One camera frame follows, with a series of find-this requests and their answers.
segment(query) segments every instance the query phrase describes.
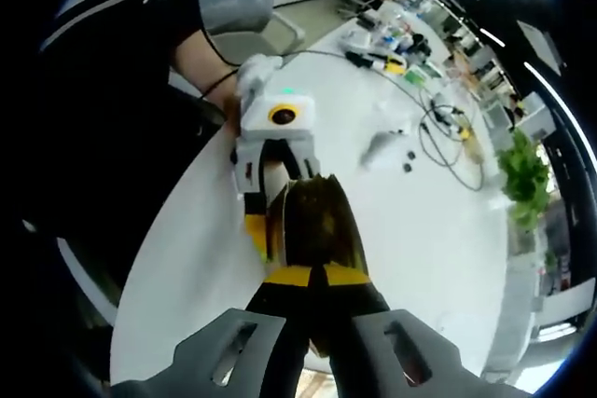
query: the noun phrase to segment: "potted plant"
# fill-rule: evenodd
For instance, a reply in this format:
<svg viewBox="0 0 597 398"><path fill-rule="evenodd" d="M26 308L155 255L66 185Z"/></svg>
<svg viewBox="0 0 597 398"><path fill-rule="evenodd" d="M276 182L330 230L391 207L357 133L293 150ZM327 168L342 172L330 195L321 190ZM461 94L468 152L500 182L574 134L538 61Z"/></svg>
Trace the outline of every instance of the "potted plant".
<svg viewBox="0 0 597 398"><path fill-rule="evenodd" d="M536 147L520 130L513 132L511 148L497 152L500 170L506 175L502 191L515 203L510 211L514 222L525 230L536 227L539 215L548 207L548 167L536 154Z"/></svg>

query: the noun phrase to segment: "white tabletop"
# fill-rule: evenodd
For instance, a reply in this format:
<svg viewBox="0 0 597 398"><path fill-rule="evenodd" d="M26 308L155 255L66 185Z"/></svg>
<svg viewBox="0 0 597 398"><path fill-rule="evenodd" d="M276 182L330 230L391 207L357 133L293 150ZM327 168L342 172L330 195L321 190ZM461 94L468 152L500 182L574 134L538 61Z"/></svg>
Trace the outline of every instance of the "white tabletop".
<svg viewBox="0 0 597 398"><path fill-rule="evenodd" d="M337 41L351 27L352 21L313 48L339 52ZM454 342L463 365L479 374L504 290L505 214L489 210L485 193L464 189L428 160L416 135L404 137L395 161L371 170L360 167L376 132L392 129L405 114L421 114L404 92L378 75L330 56L303 54L268 87L284 88L315 99L315 153L323 174L336 174L348 196L374 284L392 309L409 310ZM469 115L476 107L459 105ZM489 154L480 114L474 125ZM448 158L455 154L455 144L439 141ZM167 367L177 343L224 310L243 308L264 277L243 232L243 204L229 162L232 144L226 130L214 137L147 233L120 299L111 350L113 384L148 378ZM409 150L417 158L413 171L405 173L402 163ZM471 184L478 180L477 167L464 157L455 170ZM489 170L496 170L494 160ZM329 369L327 360L311 354L306 366Z"/></svg>

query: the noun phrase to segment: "white glove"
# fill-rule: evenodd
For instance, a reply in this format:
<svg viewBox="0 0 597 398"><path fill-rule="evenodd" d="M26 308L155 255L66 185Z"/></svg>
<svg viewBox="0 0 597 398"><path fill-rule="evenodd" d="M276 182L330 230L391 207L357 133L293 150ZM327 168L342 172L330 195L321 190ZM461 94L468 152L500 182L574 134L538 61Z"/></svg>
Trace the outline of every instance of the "white glove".
<svg viewBox="0 0 597 398"><path fill-rule="evenodd" d="M236 95L241 99L241 117L283 62L280 56L261 54L253 55L244 62L237 74L236 84Z"/></svg>

